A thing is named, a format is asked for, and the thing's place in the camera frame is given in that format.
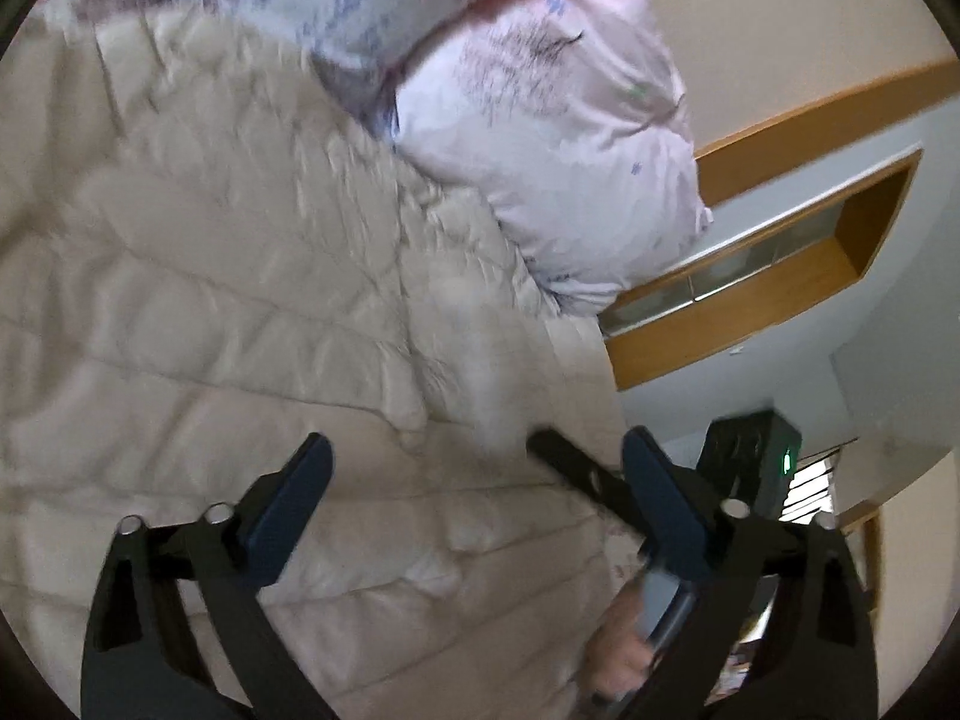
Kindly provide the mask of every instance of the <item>screw head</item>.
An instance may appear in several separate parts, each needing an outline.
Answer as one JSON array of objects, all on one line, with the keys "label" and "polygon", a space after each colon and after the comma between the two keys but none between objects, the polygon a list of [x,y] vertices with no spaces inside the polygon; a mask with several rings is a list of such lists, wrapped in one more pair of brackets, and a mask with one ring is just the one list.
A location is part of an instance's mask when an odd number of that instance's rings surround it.
[{"label": "screw head", "polygon": [[117,524],[117,533],[120,536],[132,536],[140,528],[147,527],[147,523],[143,521],[142,517],[138,517],[136,514],[130,514],[128,517],[124,517]]},{"label": "screw head", "polygon": [[233,517],[233,507],[229,503],[217,503],[203,513],[203,519],[211,525],[223,525]]},{"label": "screw head", "polygon": [[736,498],[728,498],[720,504],[720,508],[723,509],[723,513],[726,514],[727,517],[731,517],[732,519],[746,519],[750,517],[750,507]]}]

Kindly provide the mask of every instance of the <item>quilted comforter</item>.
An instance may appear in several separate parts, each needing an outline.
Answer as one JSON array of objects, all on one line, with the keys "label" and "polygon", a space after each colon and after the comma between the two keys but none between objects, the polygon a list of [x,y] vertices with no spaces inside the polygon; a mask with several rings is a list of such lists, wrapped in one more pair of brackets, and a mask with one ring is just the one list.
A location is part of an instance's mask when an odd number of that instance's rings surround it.
[{"label": "quilted comforter", "polygon": [[30,20],[0,63],[0,608],[77,707],[115,523],[198,517],[320,431],[334,482],[261,601],[325,698],[563,718],[610,578],[523,445],[550,423],[616,462],[600,332],[308,67],[190,10]]}]

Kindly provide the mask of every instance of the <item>wooden frame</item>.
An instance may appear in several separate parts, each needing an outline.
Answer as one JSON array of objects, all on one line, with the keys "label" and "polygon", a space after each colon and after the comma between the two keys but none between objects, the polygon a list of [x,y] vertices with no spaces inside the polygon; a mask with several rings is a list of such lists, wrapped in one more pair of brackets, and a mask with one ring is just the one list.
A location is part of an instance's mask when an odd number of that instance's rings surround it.
[{"label": "wooden frame", "polygon": [[817,100],[700,149],[700,194],[719,205],[957,93],[960,62],[950,59]]},{"label": "wooden frame", "polygon": [[918,149],[820,202],[624,295],[614,309],[687,279],[829,206],[845,204],[832,238],[715,295],[609,338],[607,351],[618,388],[630,389],[742,343],[856,284],[886,240],[922,156]]},{"label": "wooden frame", "polygon": [[840,514],[837,527],[844,536],[863,531],[863,551],[867,560],[867,605],[875,630],[883,589],[883,521],[880,507],[871,501],[864,501]]}]

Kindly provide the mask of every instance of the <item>window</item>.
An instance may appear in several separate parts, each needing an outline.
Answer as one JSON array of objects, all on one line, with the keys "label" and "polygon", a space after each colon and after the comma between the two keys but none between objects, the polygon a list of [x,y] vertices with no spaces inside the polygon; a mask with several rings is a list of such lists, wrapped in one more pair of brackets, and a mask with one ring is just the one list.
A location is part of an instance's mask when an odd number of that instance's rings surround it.
[{"label": "window", "polygon": [[790,482],[781,521],[808,525],[819,512],[833,512],[830,474],[836,455],[837,452],[832,451],[822,458],[814,458],[797,471]]}]

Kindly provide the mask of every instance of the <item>glass panel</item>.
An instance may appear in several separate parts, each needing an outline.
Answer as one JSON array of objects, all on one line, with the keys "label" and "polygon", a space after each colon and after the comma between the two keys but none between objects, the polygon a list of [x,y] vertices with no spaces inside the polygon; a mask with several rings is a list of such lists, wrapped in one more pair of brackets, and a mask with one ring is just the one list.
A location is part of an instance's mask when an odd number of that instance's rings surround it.
[{"label": "glass panel", "polygon": [[697,300],[702,300],[748,276],[758,274],[773,264],[775,254],[776,236],[741,248],[690,276],[693,295]]},{"label": "glass panel", "polygon": [[784,232],[774,236],[776,240],[776,261],[786,259],[807,247],[819,244],[832,237],[836,231],[843,203],[824,208],[819,214],[813,214],[796,224],[791,224]]},{"label": "glass panel", "polygon": [[600,317],[600,327],[608,336],[613,336],[640,327],[641,324],[652,322],[654,319],[665,317],[666,314],[672,314],[690,303],[693,303],[690,285],[686,279],[683,279],[683,281],[667,284],[663,289],[644,298],[603,313]]}]

